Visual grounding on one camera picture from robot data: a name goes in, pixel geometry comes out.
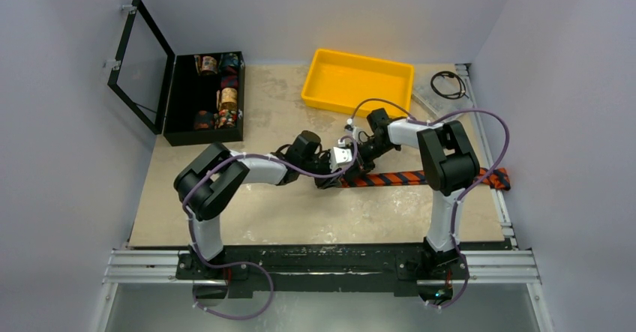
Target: gray wall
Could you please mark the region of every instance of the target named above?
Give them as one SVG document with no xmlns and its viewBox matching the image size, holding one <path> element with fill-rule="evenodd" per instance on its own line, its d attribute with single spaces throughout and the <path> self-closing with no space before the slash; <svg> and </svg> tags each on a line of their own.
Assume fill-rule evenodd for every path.
<svg viewBox="0 0 636 332">
<path fill-rule="evenodd" d="M 636 0 L 508 0 L 471 67 L 558 331 L 633 331 Z M 498 151 L 501 129 L 487 124 Z"/>
<path fill-rule="evenodd" d="M 506 0 L 144 0 L 178 54 L 241 49 L 250 63 L 309 62 L 316 48 L 468 62 Z"/>
<path fill-rule="evenodd" d="M 130 1 L 0 0 L 0 331 L 87 331 L 131 230 L 154 137 L 101 70 Z"/>
</svg>

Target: open box lid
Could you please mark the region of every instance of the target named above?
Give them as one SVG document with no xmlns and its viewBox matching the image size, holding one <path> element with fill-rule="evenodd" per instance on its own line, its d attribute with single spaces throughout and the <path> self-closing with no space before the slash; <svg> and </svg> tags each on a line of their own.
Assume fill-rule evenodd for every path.
<svg viewBox="0 0 636 332">
<path fill-rule="evenodd" d="M 175 53 L 141 0 L 122 9 L 128 17 L 108 86 L 154 134 L 161 134 Z"/>
</svg>

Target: beige tabletop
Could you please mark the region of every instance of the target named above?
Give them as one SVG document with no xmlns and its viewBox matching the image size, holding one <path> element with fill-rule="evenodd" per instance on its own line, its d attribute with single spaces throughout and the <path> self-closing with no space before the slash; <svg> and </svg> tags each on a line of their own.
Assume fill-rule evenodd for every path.
<svg viewBox="0 0 636 332">
<path fill-rule="evenodd" d="M 416 65 L 416 81 L 428 81 L 451 64 Z M 237 151 L 268 153 L 291 143 L 302 130 L 317 133 L 326 148 L 344 135 L 348 116 L 306 107 L 300 92 L 308 66 L 256 65 L 246 67 L 244 141 L 227 143 Z M 429 114 L 417 103 L 411 113 Z M 356 124 L 368 125 L 363 118 Z M 460 120 L 475 152 L 482 146 L 468 116 Z M 171 147 L 159 136 L 139 203 L 130 246 L 184 246 L 188 228 L 173 181 L 206 145 Z M 422 169 L 413 148 L 391 151 L 376 161 L 375 172 Z M 221 214 L 225 244 L 333 244 L 422 241 L 431 221 L 432 190 L 428 186 L 331 188 L 318 190 L 314 180 L 301 176 L 286 186 L 245 184 Z M 502 241 L 503 234 L 489 187 L 475 188 L 464 204 L 462 241 Z"/>
</svg>

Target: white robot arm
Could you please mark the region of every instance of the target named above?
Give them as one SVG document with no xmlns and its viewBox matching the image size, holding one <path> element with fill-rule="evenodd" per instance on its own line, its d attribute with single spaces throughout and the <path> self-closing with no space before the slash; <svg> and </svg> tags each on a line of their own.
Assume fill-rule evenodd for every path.
<svg viewBox="0 0 636 332">
<path fill-rule="evenodd" d="M 352 143 L 347 144 L 342 140 L 338 142 L 338 147 L 318 151 L 320 138 L 315 133 L 303 131 L 285 152 L 279 149 L 276 153 L 267 155 L 271 159 L 246 157 L 234 161 L 222 169 L 214 181 L 211 179 L 206 182 L 187 205 L 195 216 L 194 237 L 202 256 L 212 260 L 223 250 L 220 214 L 240 184 L 283 185 L 298 178 L 297 171 L 278 160 L 286 161 L 315 175 L 330 174 L 355 160 L 351 168 L 339 178 L 316 177 L 316 186 L 324 189 L 337 186 L 340 178 L 351 181 L 369 173 L 375 167 L 375 158 L 407 145 L 420 150 L 423 170 L 428 184 L 433 189 L 433 211 L 424 248 L 430 257 L 436 260 L 435 265 L 456 259 L 457 256 L 452 256 L 452 238 L 455 238 L 457 243 L 459 240 L 457 232 L 453 237 L 451 231 L 458 231 L 461 205 L 457 208 L 454 228 L 451 226 L 452 207 L 458 195 L 471 185 L 479 173 L 479 162 L 461 123 L 453 121 L 447 124 L 427 125 L 406 118 L 390 119 L 384 109 L 372 111 L 367 121 L 373 135 L 364 142 L 357 142 L 356 156 L 353 156 Z M 351 125 L 346 129 L 359 131 Z M 183 201 L 208 170 L 223 160 L 240 154 L 244 153 L 228 150 L 220 143 L 210 145 L 175 179 L 174 187 L 180 200 Z"/>
</svg>

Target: yellow plastic tray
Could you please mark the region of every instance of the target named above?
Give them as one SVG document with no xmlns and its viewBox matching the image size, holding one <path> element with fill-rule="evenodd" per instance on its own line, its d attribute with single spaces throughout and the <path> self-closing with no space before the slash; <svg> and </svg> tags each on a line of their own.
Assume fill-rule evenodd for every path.
<svg viewBox="0 0 636 332">
<path fill-rule="evenodd" d="M 411 64 L 318 49 L 301 97 L 307 106 L 346 114 L 352 114 L 370 97 L 389 100 L 408 111 L 414 74 Z M 356 115 L 366 117 L 379 108 L 386 109 L 391 117 L 405 116 L 399 109 L 376 101 L 366 103 Z"/>
</svg>

